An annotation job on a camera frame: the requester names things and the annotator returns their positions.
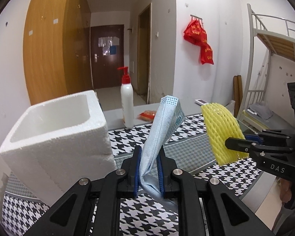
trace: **yellow foam fruit net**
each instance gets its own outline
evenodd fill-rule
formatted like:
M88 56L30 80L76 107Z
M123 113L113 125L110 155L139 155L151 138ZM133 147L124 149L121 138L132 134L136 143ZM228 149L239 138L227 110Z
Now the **yellow foam fruit net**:
M201 106L208 138L218 165L222 166L249 157L249 154L226 148L229 137L245 139L238 121L224 106L217 103Z

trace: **paper notice on door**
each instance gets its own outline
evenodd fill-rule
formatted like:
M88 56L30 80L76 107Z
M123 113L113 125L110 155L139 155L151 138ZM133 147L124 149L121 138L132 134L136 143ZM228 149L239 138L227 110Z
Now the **paper notice on door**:
M111 46L110 55L116 55L116 54L117 54L117 46Z
M98 38L98 47L110 47L110 46L112 46L112 37Z
M112 37L106 37L107 38L107 46L111 47L112 46Z
M118 37L113 37L112 38L112 46L119 45L119 38Z
M103 47L103 56L110 55L110 47Z

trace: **human hand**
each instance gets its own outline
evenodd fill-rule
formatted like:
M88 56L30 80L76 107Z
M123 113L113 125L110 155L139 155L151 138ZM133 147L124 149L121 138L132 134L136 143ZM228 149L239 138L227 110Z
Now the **human hand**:
M280 199L283 203L287 203L292 198L292 192L291 192L291 186L292 182L285 180L283 178L280 178Z

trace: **wooden wardrobe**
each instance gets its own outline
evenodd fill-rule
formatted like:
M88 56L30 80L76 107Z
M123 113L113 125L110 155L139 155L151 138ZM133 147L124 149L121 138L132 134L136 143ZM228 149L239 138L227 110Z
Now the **wooden wardrobe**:
M87 0L31 0L23 60L32 105L93 89Z

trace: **houndstooth tablecloth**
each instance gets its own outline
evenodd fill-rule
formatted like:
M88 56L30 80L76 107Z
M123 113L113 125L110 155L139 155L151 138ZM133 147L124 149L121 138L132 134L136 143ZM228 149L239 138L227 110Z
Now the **houndstooth tablecloth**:
M151 125L109 131L118 166L121 166L123 159L131 157L136 145L143 146ZM201 114L188 116L170 142L164 145L166 156L175 159L179 168L191 172L197 178L219 178L240 197L256 181L261 171L256 169L255 162L250 158L222 167L214 164L205 131ZM48 208L11 173L2 207L2 224L11 235L22 236ZM120 235L178 235L178 215L147 194L141 194L137 199L123 199Z

